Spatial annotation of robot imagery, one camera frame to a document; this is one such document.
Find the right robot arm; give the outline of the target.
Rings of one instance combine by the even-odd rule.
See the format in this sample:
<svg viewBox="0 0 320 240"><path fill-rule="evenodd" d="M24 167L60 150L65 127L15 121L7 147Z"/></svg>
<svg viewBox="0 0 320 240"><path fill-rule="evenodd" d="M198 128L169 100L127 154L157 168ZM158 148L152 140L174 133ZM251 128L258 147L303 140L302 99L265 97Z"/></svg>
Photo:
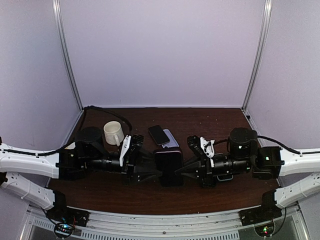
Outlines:
<svg viewBox="0 0 320 240"><path fill-rule="evenodd" d="M256 215L261 221L281 214L283 209L298 200L319 193L319 149L295 150L244 127L234 128L224 143L227 152L215 153L214 147L220 144L219 141L189 136L187 144L194 153L194 159L175 170L175 174L194 176L203 186L209 186L219 176L249 172L259 180L308 173L307 177L289 186L264 193L260 206L242 212L243 215Z"/></svg>

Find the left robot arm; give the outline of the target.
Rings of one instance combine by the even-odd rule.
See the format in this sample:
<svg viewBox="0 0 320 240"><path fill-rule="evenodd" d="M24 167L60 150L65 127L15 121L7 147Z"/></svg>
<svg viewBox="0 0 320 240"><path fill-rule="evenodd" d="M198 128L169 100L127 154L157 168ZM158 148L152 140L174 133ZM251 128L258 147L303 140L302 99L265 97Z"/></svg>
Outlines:
<svg viewBox="0 0 320 240"><path fill-rule="evenodd" d="M152 177L160 177L152 154L142 146L142 135L128 135L118 152L109 152L103 143L98 127L80 130L72 143L52 150L27 150L0 144L0 186L26 199L61 222L72 218L66 196L57 191L42 188L21 176L22 173L46 176L51 179L73 181L84 179L89 171L121 174L124 184L139 183Z"/></svg>

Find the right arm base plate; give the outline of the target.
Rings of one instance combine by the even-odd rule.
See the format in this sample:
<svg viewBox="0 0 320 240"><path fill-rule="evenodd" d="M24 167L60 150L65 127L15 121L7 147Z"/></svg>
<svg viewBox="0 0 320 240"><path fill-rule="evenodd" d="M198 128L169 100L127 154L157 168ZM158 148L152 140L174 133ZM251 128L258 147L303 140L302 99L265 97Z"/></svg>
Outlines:
<svg viewBox="0 0 320 240"><path fill-rule="evenodd" d="M258 206L250 209L239 211L239 217L242 226L249 226L268 222L282 216L282 210L276 206L263 207Z"/></svg>

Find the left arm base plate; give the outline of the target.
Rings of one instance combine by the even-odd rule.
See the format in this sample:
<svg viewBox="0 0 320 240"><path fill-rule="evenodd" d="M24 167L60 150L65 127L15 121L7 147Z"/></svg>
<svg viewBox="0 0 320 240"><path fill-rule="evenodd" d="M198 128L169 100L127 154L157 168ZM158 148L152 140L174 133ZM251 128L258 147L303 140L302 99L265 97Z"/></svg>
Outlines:
<svg viewBox="0 0 320 240"><path fill-rule="evenodd" d="M53 207L46 211L46 216L57 222L64 222L72 226L86 227L90 213L71 207Z"/></svg>

